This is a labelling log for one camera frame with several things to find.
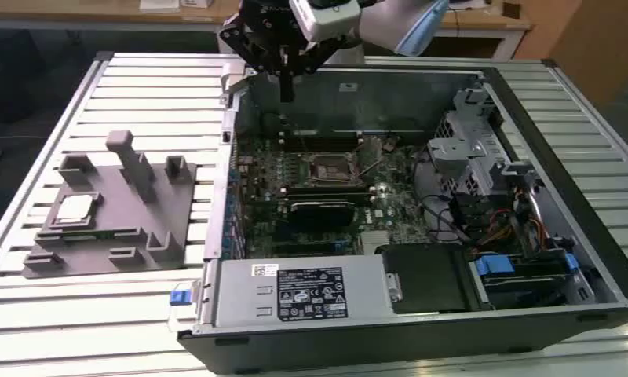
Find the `power supply label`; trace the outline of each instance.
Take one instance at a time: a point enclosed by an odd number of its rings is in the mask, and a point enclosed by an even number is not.
[[[284,322],[348,317],[342,267],[282,269],[276,289],[278,317]]]

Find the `motherboard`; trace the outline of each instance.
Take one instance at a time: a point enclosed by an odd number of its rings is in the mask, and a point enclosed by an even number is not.
[[[414,168],[422,147],[391,134],[239,145],[248,258],[374,254],[424,243]]]

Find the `metal table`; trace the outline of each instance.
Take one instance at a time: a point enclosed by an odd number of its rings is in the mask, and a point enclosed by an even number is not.
[[[0,375],[212,375],[168,329],[168,292],[202,275],[223,106],[222,71],[238,58],[116,53],[97,60],[0,222]],[[628,255],[628,147],[558,68],[538,61],[368,58],[370,64],[494,65]],[[27,280],[23,259],[63,180],[68,152],[116,164],[111,130],[131,130],[151,162],[184,154],[198,164],[187,268]],[[510,140],[522,154],[519,140]],[[187,322],[192,307],[179,311]],[[628,375],[628,325],[591,331],[546,350],[288,372],[282,375]]]

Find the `wooden desk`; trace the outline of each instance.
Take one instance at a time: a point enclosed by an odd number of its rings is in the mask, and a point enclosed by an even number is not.
[[[495,0],[495,6],[503,0]],[[215,0],[207,9],[183,7],[179,13],[141,13],[139,0],[0,0],[0,28],[115,31],[215,31],[238,11],[240,0]],[[527,20],[486,10],[448,12],[440,37],[499,38],[495,58],[510,59]]]

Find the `red cable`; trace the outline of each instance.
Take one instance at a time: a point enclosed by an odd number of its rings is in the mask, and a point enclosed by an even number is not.
[[[508,210],[507,208],[502,209],[502,210],[498,210],[494,212],[494,214],[491,215],[491,219],[490,219],[490,226],[494,225],[494,221],[495,221],[495,217],[499,215],[499,214],[504,214],[507,212],[512,212],[511,210]]]

